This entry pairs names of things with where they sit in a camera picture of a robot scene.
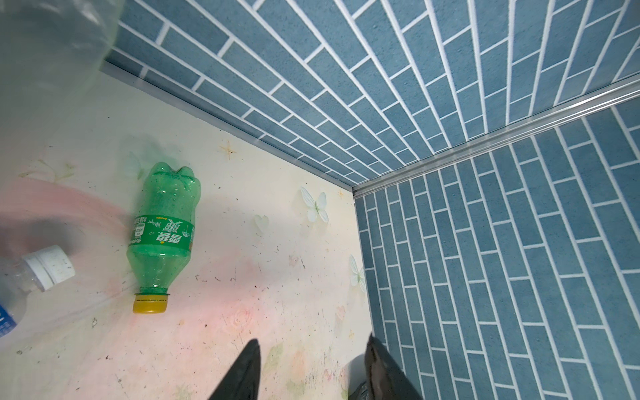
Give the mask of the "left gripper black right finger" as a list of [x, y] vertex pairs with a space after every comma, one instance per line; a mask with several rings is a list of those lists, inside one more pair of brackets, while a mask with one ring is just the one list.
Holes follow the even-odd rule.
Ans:
[[349, 398], [420, 400], [423, 396], [382, 342], [371, 334], [364, 353], [349, 363]]

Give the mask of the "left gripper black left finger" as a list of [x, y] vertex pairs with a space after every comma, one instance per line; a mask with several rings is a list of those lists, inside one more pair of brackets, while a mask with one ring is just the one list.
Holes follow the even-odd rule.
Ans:
[[236, 358], [209, 400], [256, 400], [261, 377], [259, 341], [254, 338]]

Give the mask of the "small blue label bottle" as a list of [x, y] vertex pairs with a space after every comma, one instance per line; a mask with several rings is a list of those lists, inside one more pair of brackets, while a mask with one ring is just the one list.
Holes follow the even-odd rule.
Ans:
[[15, 330], [27, 311], [28, 295], [44, 293], [73, 278], [76, 271], [60, 246], [1, 260], [1, 337]]

